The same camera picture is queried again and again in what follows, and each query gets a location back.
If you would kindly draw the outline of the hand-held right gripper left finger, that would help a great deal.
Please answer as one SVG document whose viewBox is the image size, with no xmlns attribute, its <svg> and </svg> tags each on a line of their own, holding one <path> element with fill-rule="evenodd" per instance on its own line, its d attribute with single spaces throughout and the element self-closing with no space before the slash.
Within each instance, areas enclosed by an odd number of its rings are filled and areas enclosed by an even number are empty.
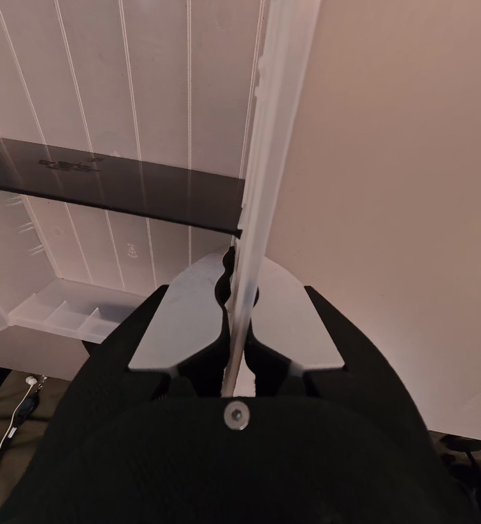
<svg viewBox="0 0 481 524">
<path fill-rule="evenodd" d="M 221 394 L 230 358 L 226 303 L 231 296 L 235 248 L 212 252 L 168 286 L 128 365 L 187 378 L 200 397 Z"/>
</svg>

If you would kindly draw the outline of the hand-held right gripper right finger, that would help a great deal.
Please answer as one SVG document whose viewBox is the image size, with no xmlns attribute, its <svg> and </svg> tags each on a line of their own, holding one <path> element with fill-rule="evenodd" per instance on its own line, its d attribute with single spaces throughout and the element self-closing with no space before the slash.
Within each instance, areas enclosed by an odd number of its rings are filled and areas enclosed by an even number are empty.
<svg viewBox="0 0 481 524">
<path fill-rule="evenodd" d="M 264 258 L 244 347 L 255 376 L 255 394 L 278 393 L 289 376 L 340 370 L 345 363 L 305 286 L 274 261 Z"/>
</svg>

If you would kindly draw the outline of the clear plastic bin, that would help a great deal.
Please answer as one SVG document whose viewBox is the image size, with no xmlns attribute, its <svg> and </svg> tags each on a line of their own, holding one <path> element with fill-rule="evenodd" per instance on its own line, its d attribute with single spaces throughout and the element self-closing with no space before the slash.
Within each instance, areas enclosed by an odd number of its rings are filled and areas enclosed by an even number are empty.
<svg viewBox="0 0 481 524">
<path fill-rule="evenodd" d="M 244 180 L 236 238 L 0 190 L 0 332 L 101 342 L 235 248 L 235 389 L 321 1 L 0 1 L 0 138 Z"/>
</svg>

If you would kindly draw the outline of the black bin divider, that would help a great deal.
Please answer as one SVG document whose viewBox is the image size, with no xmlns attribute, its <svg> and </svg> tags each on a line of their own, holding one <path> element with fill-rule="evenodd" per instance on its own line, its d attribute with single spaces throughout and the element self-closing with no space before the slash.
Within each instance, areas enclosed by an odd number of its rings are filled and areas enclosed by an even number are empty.
<svg viewBox="0 0 481 524">
<path fill-rule="evenodd" d="M 241 237 L 244 180 L 0 137 L 0 190 Z"/>
</svg>

